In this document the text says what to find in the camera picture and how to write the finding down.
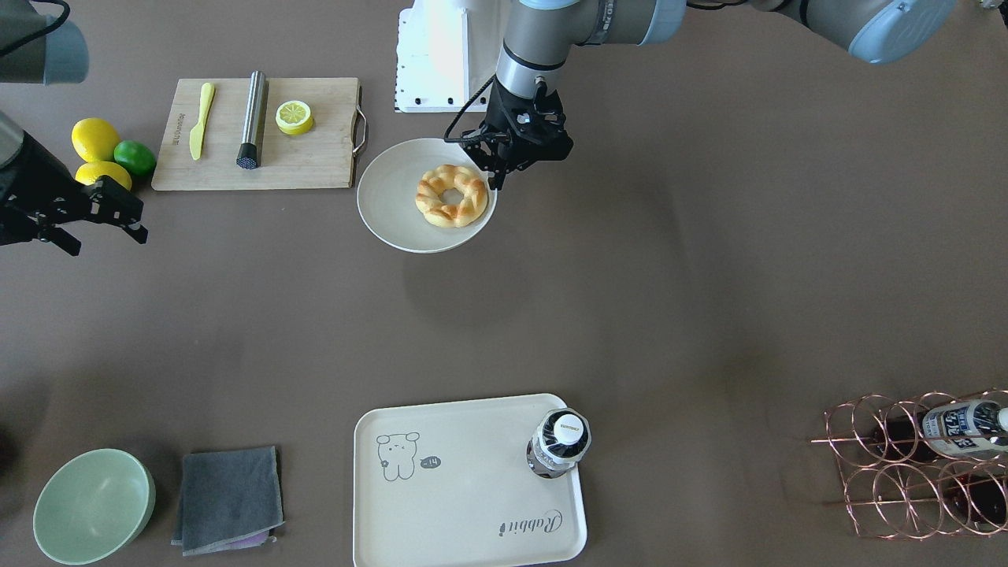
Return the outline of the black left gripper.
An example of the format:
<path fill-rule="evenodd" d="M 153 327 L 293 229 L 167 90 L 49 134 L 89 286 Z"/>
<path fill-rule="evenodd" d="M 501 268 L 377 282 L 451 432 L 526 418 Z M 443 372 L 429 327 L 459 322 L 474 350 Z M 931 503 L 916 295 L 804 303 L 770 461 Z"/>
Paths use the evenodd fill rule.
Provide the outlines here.
<path fill-rule="evenodd" d="M 491 174 L 491 191 L 502 189 L 509 172 L 568 158 L 573 140 L 558 92 L 548 94 L 544 80 L 536 81 L 532 99 L 510 93 L 497 79 L 484 86 L 493 87 L 486 116 L 479 128 L 463 133 L 460 145 L 478 169 Z"/>

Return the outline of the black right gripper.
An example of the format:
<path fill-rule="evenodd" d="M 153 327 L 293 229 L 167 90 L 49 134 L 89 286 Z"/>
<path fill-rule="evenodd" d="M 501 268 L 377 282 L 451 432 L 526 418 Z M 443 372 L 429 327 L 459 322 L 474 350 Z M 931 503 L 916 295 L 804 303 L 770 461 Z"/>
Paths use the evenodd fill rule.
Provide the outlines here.
<path fill-rule="evenodd" d="M 145 244 L 143 202 L 116 180 L 76 182 L 46 148 L 22 133 L 19 150 L 2 166 L 1 244 L 39 240 L 80 255 L 82 244 L 61 224 L 89 221 L 124 230 Z"/>

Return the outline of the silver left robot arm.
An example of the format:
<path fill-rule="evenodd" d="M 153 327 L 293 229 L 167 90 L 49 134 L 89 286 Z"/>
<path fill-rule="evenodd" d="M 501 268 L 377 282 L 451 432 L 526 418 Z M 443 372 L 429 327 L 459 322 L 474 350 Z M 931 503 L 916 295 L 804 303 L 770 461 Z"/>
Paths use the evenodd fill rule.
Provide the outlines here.
<path fill-rule="evenodd" d="M 568 158 L 573 141 L 558 93 L 559 72 L 574 46 L 663 43 L 683 23 L 687 1 L 517 1 L 509 13 L 488 109 L 460 145 L 493 191 L 508 173 Z M 785 16 L 857 60 L 885 65 L 917 50 L 939 30 L 953 1 L 754 1 Z"/>

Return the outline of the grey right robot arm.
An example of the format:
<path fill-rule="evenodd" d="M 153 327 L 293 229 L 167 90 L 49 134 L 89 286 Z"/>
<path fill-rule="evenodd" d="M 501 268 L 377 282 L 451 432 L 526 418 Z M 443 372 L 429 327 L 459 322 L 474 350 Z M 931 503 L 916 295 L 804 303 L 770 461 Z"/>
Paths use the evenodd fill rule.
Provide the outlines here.
<path fill-rule="evenodd" d="M 41 14 L 29 1 L 4 1 L 1 76 L 4 83 L 80 83 L 89 72 L 89 51 L 71 10 Z M 80 183 L 14 119 L 1 115 L 2 244 L 39 240 L 79 255 L 80 241 L 64 224 L 86 221 L 122 229 L 144 244 L 143 203 L 122 183 L 100 175 Z"/>

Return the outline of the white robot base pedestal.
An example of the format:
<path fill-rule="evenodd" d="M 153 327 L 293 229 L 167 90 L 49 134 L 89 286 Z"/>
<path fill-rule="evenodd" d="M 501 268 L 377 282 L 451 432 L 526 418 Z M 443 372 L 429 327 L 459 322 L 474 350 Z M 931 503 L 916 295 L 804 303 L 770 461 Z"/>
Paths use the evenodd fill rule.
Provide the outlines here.
<path fill-rule="evenodd" d="M 495 74 L 509 1 L 414 1 L 398 18 L 394 108 L 456 113 Z"/>

